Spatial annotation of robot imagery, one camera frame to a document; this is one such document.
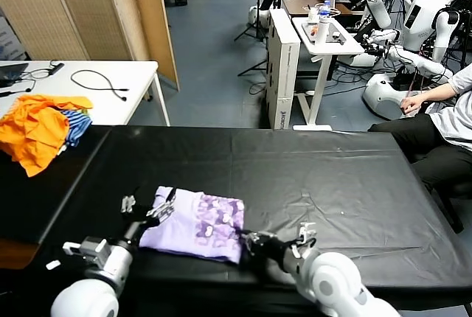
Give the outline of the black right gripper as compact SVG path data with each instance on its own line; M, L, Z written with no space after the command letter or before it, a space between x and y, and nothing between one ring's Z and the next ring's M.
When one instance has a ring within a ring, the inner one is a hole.
M240 237L244 239L240 244L240 260L251 257L272 259L283 272L299 273L299 255L294 255L292 250L298 249L299 238L281 241L275 234L255 231L241 231Z

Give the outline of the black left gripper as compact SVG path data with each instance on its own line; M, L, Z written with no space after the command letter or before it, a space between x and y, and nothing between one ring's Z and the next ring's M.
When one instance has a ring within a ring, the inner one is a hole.
M165 201L157 207L135 205L135 195L140 186L137 186L131 194L125 195L121 200L120 211L125 221L123 240L131 245L138 245L144 232L158 226L159 221L165 221L174 211L176 188L172 188Z

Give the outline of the person's bare hand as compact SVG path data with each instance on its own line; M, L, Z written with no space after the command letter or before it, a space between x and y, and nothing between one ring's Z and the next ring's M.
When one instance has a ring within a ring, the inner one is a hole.
M421 105L425 102L425 97L422 94L418 94L412 97L406 97L400 104L400 109L404 115L410 114L411 112L420 109Z

